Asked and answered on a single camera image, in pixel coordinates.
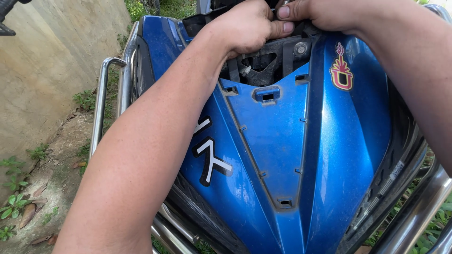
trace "decal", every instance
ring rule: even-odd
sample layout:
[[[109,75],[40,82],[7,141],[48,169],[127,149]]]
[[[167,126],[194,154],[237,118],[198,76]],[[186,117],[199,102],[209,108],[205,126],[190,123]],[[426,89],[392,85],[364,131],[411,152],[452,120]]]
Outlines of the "decal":
[[[225,176],[232,175],[232,165],[215,156],[215,140],[213,138],[207,136],[192,148],[192,153],[195,158],[206,154],[204,168],[199,179],[199,182],[205,187],[210,186],[214,169]]]
[[[347,67],[347,62],[344,60],[344,47],[340,42],[336,45],[336,53],[338,57],[334,60],[330,68],[331,81],[334,86],[341,90],[350,90],[353,87],[353,73]]]
[[[193,136],[198,135],[199,133],[201,133],[205,129],[209,128],[210,126],[212,126],[212,119],[210,119],[210,116],[203,117],[196,124],[195,132],[193,133]]]

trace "motorcycle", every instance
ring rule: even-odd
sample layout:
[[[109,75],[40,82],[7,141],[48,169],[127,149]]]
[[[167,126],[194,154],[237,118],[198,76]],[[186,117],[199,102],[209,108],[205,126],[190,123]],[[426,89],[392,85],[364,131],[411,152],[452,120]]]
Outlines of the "motorcycle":
[[[90,155],[102,136],[109,66],[120,66],[119,117],[237,3],[200,0],[195,16],[133,25],[122,58],[101,66]],[[443,7],[425,7],[450,21]],[[423,176],[372,249],[408,253],[452,189],[437,161],[420,170],[426,147],[369,47],[305,20],[290,37],[224,64],[152,234],[174,254],[199,253],[200,239],[222,254],[352,254]],[[431,253],[449,252],[451,227]]]

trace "concrete wall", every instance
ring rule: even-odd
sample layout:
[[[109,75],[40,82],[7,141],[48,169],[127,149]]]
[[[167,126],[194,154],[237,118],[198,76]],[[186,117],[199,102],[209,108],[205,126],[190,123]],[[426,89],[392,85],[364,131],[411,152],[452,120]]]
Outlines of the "concrete wall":
[[[0,160],[47,142],[76,108],[72,95],[92,89],[101,62],[120,53],[117,34],[131,23],[123,0],[17,3],[0,37]],[[0,167],[0,184],[5,183]],[[0,203],[9,195],[0,187]]]

